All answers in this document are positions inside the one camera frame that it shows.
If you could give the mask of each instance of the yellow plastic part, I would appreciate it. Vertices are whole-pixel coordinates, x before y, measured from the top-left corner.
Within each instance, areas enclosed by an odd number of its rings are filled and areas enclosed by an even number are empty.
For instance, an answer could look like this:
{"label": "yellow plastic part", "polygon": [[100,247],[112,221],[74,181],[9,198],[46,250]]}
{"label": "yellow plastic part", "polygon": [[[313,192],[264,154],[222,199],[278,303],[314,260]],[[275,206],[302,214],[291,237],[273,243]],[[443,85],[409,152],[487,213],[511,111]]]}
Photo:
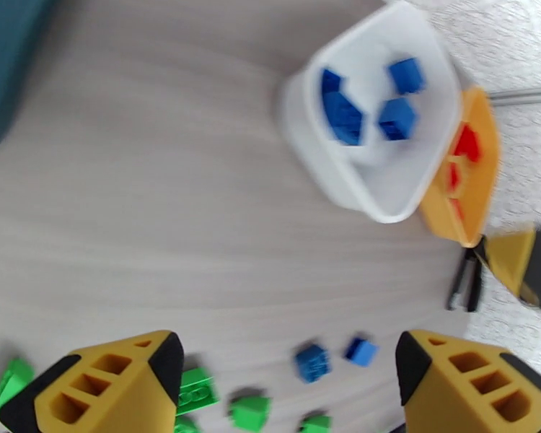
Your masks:
{"label": "yellow plastic part", "polygon": [[[472,248],[479,242],[488,214],[497,176],[499,141],[487,94],[480,87],[472,87],[462,93],[462,101],[463,115],[459,129],[419,208],[435,235]],[[466,160],[463,170],[465,184],[457,194],[463,213],[461,220],[449,200],[452,194],[448,194],[446,175],[465,124],[477,134],[481,158],[476,164]]]}
{"label": "yellow plastic part", "polygon": [[489,269],[515,297],[519,297],[521,294],[523,277],[531,258],[534,243],[534,228],[523,232],[488,237],[485,241]]}
{"label": "yellow plastic part", "polygon": [[172,433],[176,405],[148,363],[170,334],[156,331],[71,352],[82,357],[79,363],[35,399],[40,431]]}
{"label": "yellow plastic part", "polygon": [[536,433],[541,390],[499,354],[506,349],[409,331],[432,363],[405,405],[409,433]]}

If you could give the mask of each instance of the white plastic bowl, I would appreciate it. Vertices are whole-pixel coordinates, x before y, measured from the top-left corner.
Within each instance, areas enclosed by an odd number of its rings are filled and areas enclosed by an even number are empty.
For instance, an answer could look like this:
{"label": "white plastic bowl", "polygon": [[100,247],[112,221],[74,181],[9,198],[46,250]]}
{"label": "white plastic bowl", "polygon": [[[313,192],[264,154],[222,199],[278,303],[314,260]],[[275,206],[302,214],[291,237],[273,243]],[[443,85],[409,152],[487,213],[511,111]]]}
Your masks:
{"label": "white plastic bowl", "polygon": [[[387,66],[409,56],[426,78],[408,95],[419,114],[413,137],[388,141],[377,124],[395,97]],[[360,146],[337,141],[322,108],[322,70],[344,76],[343,93],[366,113]],[[406,2],[388,4],[318,51],[283,86],[278,124],[335,204],[381,223],[408,218],[435,175],[459,125],[461,86],[449,54],[426,15]]]}

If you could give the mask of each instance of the green lego brick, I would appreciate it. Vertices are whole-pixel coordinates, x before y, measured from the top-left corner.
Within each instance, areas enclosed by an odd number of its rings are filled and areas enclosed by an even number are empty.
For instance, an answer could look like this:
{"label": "green lego brick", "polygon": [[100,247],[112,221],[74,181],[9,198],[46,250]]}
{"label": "green lego brick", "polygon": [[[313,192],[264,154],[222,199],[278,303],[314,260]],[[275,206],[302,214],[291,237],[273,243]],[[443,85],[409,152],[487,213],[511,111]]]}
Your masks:
{"label": "green lego brick", "polygon": [[201,433],[201,431],[191,419],[179,416],[175,422],[175,433]]}
{"label": "green lego brick", "polygon": [[204,368],[197,367],[182,374],[177,414],[187,414],[218,402],[212,378]]}
{"label": "green lego brick", "polygon": [[34,369],[22,359],[13,359],[0,379],[0,408],[34,380]]}
{"label": "green lego brick", "polygon": [[311,416],[302,423],[302,433],[330,433],[330,416]]}
{"label": "green lego brick", "polygon": [[260,432],[271,411],[271,399],[262,396],[247,396],[233,402],[230,410],[236,428]]}

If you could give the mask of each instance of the teal container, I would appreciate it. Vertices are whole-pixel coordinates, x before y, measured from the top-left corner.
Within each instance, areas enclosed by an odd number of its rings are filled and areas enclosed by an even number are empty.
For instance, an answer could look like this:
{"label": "teal container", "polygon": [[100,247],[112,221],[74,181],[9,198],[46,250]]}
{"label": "teal container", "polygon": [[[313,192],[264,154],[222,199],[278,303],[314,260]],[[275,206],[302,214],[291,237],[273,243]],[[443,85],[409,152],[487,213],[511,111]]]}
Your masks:
{"label": "teal container", "polygon": [[32,56],[56,0],[0,0],[0,141],[6,136]]}

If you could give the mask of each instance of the orange plastic tray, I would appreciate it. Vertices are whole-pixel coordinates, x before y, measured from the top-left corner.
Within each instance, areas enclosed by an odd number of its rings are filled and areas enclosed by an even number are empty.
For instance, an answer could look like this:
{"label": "orange plastic tray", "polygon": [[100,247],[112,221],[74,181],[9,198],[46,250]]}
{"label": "orange plastic tray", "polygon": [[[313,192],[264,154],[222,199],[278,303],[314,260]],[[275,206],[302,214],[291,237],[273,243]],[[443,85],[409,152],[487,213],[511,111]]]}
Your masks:
{"label": "orange plastic tray", "polygon": [[[462,100],[461,124],[419,209],[435,235],[471,248],[479,242],[489,212],[498,169],[499,141],[487,94],[480,87],[472,87],[462,93]],[[461,156],[457,148],[461,135],[469,128],[478,140],[476,162]],[[465,177],[455,191],[449,181],[454,162]]]}

